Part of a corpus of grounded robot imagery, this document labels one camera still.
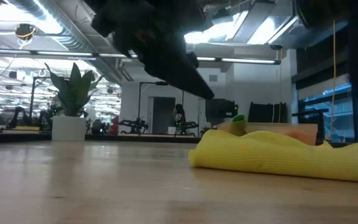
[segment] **wooden table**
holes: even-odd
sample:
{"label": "wooden table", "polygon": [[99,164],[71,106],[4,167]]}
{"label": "wooden table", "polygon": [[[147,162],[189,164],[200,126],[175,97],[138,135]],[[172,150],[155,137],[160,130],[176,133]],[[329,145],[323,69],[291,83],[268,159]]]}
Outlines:
{"label": "wooden table", "polygon": [[358,183],[192,169],[194,146],[0,144],[0,223],[358,224]]}

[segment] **yellow microfiber towel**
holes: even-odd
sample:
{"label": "yellow microfiber towel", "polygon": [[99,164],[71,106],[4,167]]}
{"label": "yellow microfiber towel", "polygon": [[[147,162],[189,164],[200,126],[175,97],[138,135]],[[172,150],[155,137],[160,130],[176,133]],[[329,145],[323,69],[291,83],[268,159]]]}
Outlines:
{"label": "yellow microfiber towel", "polygon": [[358,143],[309,146],[283,134],[256,131],[237,137],[209,130],[189,152],[195,167],[358,182]]}

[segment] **exposed ductwork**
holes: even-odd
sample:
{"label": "exposed ductwork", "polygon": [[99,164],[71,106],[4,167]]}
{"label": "exposed ductwork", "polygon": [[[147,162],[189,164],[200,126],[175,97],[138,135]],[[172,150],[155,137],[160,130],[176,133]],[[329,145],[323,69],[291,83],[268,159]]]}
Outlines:
{"label": "exposed ductwork", "polygon": [[[8,1],[23,12],[31,14],[39,21],[58,24],[61,27],[61,32],[56,35],[56,37],[53,37],[53,39],[65,46],[69,51],[96,52],[95,46],[90,43],[90,41],[52,0]],[[90,61],[90,63],[103,72],[106,75],[105,78],[109,82],[121,84],[122,77],[125,77],[128,80],[126,76],[122,75],[124,71],[120,71],[121,68],[114,68],[101,58]]]}

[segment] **ceiling duct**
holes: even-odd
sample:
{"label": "ceiling duct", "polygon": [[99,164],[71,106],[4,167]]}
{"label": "ceiling duct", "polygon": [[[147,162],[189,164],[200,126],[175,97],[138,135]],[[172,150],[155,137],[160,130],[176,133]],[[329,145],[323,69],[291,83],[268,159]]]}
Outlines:
{"label": "ceiling duct", "polygon": [[244,19],[233,40],[248,43],[252,35],[266,20],[274,7],[274,1],[255,0],[254,5],[249,10],[246,19]]}
{"label": "ceiling duct", "polygon": [[[82,34],[82,32],[74,25],[67,15],[51,0],[8,0],[9,3],[15,5],[23,12],[29,13],[39,21],[58,24],[61,32],[53,37],[56,41],[65,46],[69,51],[75,52],[96,52],[96,48]],[[121,83],[122,71],[119,68],[110,66],[103,59],[89,61],[95,68],[103,72],[105,78],[109,82]]]}

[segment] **window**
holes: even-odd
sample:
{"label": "window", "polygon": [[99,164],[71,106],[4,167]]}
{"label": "window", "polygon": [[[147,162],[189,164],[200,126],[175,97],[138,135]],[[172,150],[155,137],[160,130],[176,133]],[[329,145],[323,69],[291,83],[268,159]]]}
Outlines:
{"label": "window", "polygon": [[[335,91],[334,114],[332,115],[333,89],[323,91],[320,94],[307,97],[300,102],[303,111],[322,111],[324,137],[331,136],[331,121],[333,120],[333,140],[351,142],[354,140],[353,104],[351,85],[337,86]],[[300,121],[315,118],[315,114],[304,115]]]}

